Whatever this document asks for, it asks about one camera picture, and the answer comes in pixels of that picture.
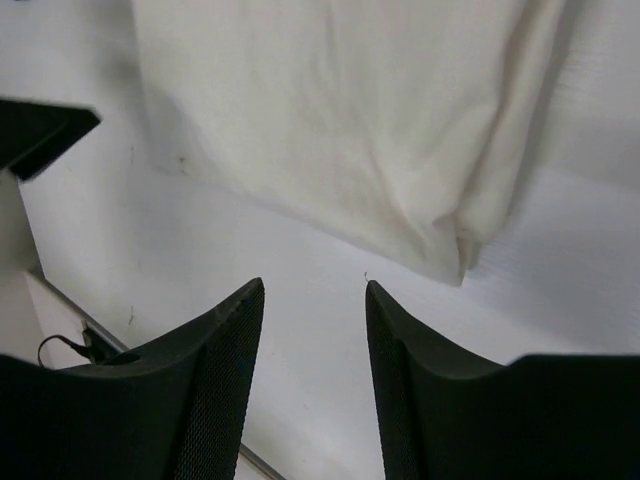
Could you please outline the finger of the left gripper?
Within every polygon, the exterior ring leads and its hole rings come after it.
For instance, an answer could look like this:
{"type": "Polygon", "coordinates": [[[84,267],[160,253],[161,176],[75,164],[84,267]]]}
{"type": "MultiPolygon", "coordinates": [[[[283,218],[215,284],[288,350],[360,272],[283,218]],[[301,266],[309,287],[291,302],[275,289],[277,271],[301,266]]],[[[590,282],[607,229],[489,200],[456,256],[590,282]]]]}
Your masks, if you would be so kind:
{"type": "Polygon", "coordinates": [[[86,106],[1,99],[1,171],[30,181],[101,123],[86,106]]]}

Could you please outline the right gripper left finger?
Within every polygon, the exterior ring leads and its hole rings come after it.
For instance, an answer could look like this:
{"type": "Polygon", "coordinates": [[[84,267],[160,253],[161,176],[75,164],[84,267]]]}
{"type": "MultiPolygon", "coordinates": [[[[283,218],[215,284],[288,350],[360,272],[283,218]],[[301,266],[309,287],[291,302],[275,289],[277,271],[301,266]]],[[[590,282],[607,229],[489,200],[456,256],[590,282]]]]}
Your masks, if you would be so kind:
{"type": "Polygon", "coordinates": [[[1,359],[5,479],[230,479],[256,363],[264,284],[103,364],[1,359]]]}

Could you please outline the cream white t shirt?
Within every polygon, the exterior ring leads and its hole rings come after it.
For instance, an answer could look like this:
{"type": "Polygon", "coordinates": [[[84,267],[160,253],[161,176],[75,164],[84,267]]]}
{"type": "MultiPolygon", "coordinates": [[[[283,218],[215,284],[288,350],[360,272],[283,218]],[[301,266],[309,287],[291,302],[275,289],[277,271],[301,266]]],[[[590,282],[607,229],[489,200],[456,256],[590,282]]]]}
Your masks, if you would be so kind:
{"type": "Polygon", "coordinates": [[[137,1],[154,156],[439,282],[507,217],[563,1],[137,1]]]}

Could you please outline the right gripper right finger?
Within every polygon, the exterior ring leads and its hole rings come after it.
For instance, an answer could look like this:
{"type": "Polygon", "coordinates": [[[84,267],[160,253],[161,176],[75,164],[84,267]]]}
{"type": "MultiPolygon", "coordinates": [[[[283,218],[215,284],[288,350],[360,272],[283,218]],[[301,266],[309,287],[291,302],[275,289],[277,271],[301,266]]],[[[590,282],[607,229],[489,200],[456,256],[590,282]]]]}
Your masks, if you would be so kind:
{"type": "Polygon", "coordinates": [[[501,365],[431,329],[375,281],[365,307],[387,478],[638,477],[637,356],[501,365]]]}

